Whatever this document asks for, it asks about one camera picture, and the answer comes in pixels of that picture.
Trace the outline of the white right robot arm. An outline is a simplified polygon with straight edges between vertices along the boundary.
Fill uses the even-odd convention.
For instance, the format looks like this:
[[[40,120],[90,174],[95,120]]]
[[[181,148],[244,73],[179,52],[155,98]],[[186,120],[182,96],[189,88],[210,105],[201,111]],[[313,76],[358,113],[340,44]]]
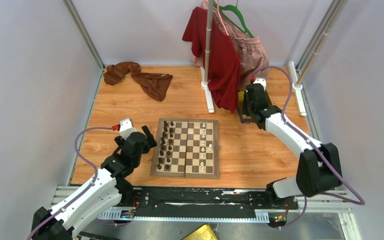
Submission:
[[[269,105],[265,87],[254,82],[245,88],[244,109],[259,129],[263,129],[287,146],[298,159],[294,177],[267,185],[266,204],[278,209],[291,196],[313,197],[341,186],[342,175],[338,148],[310,137],[291,121],[282,110]]]

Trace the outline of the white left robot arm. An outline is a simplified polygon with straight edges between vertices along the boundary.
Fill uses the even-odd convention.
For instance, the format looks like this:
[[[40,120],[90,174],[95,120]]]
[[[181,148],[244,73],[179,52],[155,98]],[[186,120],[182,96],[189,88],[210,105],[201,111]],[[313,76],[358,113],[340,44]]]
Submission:
[[[140,165],[143,154],[157,146],[147,125],[142,131],[134,128],[131,119],[110,127],[119,135],[117,149],[101,167],[93,166],[94,174],[60,203],[39,208],[33,216],[29,240],[74,240],[77,235],[109,208],[129,206],[133,201],[133,185],[127,176]]]

